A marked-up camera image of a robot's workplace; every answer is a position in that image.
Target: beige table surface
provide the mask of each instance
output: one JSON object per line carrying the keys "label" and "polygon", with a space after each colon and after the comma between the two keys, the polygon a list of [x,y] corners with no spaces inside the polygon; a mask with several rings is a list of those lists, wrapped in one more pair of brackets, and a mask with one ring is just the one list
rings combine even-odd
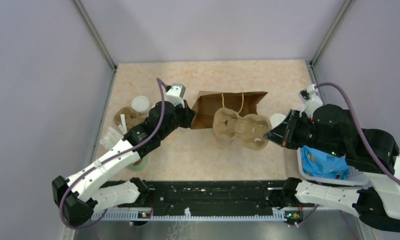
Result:
{"label": "beige table surface", "polygon": [[[168,85],[184,84],[184,99],[190,107],[199,91],[266,91],[268,94],[257,105],[258,114],[266,117],[275,113],[285,115],[301,104],[298,93],[311,84],[306,63],[301,59],[120,64],[102,136],[110,126],[119,130],[112,118],[120,108],[130,106],[134,97],[147,96],[152,104],[160,101],[156,78]],[[96,156],[105,152],[100,146]],[[132,172],[125,168],[112,180],[276,180],[299,176],[294,150],[269,142],[263,150],[255,151],[242,147],[238,140],[220,149],[214,143],[211,128],[178,128],[148,158],[145,169]]]}

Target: brown paper bag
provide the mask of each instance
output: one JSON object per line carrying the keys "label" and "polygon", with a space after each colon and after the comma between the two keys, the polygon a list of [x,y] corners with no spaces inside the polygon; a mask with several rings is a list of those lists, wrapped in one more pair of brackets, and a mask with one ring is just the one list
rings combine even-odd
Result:
{"label": "brown paper bag", "polygon": [[117,113],[113,116],[113,122],[116,124],[116,126],[119,126],[122,123],[121,114],[125,115],[126,129],[128,131],[135,125],[138,125],[144,121],[144,117],[141,117],[132,107],[125,106],[117,111]]}
{"label": "brown paper bag", "polygon": [[[258,114],[257,104],[268,94],[265,91],[251,91],[251,92],[224,92],[225,108],[238,112],[240,107],[243,107],[239,112],[241,117],[247,114]],[[221,92],[216,91],[199,91],[197,100],[195,101],[192,109],[197,112],[192,120],[191,129],[211,129],[215,113],[218,109],[222,108],[222,95]]]}

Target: white lid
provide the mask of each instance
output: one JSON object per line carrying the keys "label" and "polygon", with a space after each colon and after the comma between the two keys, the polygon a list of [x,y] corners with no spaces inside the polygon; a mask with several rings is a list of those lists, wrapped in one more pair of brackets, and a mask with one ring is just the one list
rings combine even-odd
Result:
{"label": "white lid", "polygon": [[275,113],[269,117],[269,121],[270,124],[272,125],[272,128],[275,128],[276,126],[280,125],[280,123],[282,123],[284,119],[286,119],[286,116],[281,113]]}
{"label": "white lid", "polygon": [[148,114],[150,107],[150,100],[143,95],[135,97],[131,102],[131,108],[137,111],[140,115]]}

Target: gray wall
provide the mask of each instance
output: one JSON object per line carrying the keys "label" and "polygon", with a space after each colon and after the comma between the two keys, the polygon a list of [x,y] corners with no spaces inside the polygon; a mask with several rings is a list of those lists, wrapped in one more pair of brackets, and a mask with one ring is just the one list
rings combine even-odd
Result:
{"label": "gray wall", "polygon": [[[363,128],[390,132],[400,148],[400,0],[355,1],[317,65],[320,82],[339,84]],[[329,103],[340,94],[323,89]],[[384,239],[400,239],[383,232]]]}
{"label": "gray wall", "polygon": [[0,0],[0,240],[57,239],[51,181],[87,163],[110,80],[70,0]]}
{"label": "gray wall", "polygon": [[311,59],[344,0],[82,0],[116,63]]}

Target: plastic basket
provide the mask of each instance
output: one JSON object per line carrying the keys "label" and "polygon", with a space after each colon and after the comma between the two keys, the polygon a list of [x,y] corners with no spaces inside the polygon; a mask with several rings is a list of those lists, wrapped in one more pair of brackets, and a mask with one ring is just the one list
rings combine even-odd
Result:
{"label": "plastic basket", "polygon": [[352,166],[349,166],[348,176],[344,180],[309,176],[303,171],[301,154],[302,152],[300,151],[300,148],[297,149],[298,171],[300,172],[300,175],[306,180],[316,181],[319,183],[346,185],[346,186],[364,186],[370,181],[370,179],[367,176],[365,176],[365,174],[363,174],[361,171],[357,170]]}

